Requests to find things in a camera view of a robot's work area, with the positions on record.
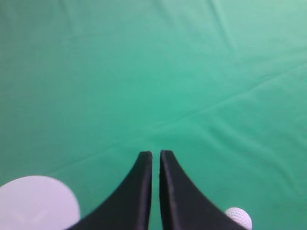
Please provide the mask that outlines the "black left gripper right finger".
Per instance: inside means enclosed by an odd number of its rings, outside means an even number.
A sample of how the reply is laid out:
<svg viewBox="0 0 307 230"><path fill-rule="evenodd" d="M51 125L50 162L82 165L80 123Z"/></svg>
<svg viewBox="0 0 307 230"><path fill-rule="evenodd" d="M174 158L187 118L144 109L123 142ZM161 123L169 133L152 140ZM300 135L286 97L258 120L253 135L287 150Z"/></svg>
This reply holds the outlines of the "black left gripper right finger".
<svg viewBox="0 0 307 230"><path fill-rule="evenodd" d="M171 150L160 153L159 202L165 230L246 230L202 194Z"/></svg>

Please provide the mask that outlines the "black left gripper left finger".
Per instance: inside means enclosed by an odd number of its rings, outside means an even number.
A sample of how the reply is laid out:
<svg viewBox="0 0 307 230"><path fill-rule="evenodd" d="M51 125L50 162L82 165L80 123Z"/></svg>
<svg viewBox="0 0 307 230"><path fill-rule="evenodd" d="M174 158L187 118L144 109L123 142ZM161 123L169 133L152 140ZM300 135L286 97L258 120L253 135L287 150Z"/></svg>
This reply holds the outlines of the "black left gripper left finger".
<svg viewBox="0 0 307 230"><path fill-rule="evenodd" d="M152 201L153 156L140 152L116 190L70 230L147 230Z"/></svg>

